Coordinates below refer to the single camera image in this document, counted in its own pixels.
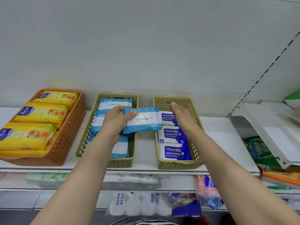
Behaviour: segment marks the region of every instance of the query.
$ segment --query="person's right arm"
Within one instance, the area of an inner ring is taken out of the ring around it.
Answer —
[[[223,151],[198,127],[187,109],[175,102],[171,103],[171,109],[183,132],[196,146],[222,200],[238,225],[300,224],[300,216]]]

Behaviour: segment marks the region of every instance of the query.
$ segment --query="dark green package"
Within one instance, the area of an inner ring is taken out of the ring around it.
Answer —
[[[281,168],[266,144],[259,136],[248,137],[243,142],[257,166],[262,168]]]

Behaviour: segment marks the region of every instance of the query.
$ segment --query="person's left arm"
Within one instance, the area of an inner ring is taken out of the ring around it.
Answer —
[[[127,120],[137,115],[137,111],[124,115],[120,112],[124,108],[131,107],[117,106],[106,113],[100,132],[31,225],[91,223],[111,152],[119,140],[119,132]]]

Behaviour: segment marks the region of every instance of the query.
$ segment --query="gray floor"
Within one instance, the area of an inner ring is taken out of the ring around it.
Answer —
[[[0,225],[29,225],[39,211],[36,210],[0,210]],[[213,225],[218,225],[224,212],[203,212]],[[91,225],[107,225],[109,223],[126,218],[104,216],[103,211],[95,211]],[[183,217],[159,217],[172,223],[183,225]]]

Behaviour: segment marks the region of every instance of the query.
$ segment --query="plastic basket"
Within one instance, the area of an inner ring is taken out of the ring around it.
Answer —
[[[59,134],[49,153],[43,157],[31,157],[20,159],[2,159],[1,160],[13,163],[19,166],[62,166],[67,158],[69,150],[78,133],[80,125],[85,117],[86,109],[83,102],[82,91],[66,90],[66,89],[42,89],[39,90],[28,102],[37,98],[43,91],[63,91],[77,92],[78,99],[75,102],[70,113],[67,115],[63,125],[59,129]]]
[[[100,104],[101,98],[107,98],[107,99],[130,99],[130,98],[132,98],[132,107],[133,108],[139,107],[139,96],[135,95],[135,94],[124,94],[124,93],[101,93],[101,94],[99,94],[98,97],[96,98],[96,101],[94,102],[90,117],[88,118],[87,124],[84,128],[82,137],[80,139],[77,150],[75,152],[75,156],[77,158],[81,157],[82,153],[85,150],[86,144],[88,143],[88,138],[91,135],[90,129],[92,126],[92,122],[95,117],[95,112],[97,111],[98,106]],[[137,142],[137,134],[131,133],[129,140],[128,140],[129,158],[110,159],[110,162],[108,163],[108,167],[110,167],[110,168],[132,167],[132,163],[133,163],[133,159],[135,157],[135,151],[136,151],[136,142]]]
[[[197,111],[191,98],[188,97],[171,97],[171,96],[155,96],[153,98],[153,106],[158,106],[160,111],[170,111],[170,103],[177,102],[179,105],[187,108],[195,119],[197,125],[204,130]],[[157,138],[157,131],[155,132],[156,139],[156,155],[157,165],[160,170],[189,170],[196,169],[203,165],[201,157],[198,155],[196,146],[189,142],[193,160],[162,160],[160,159],[160,147]]]

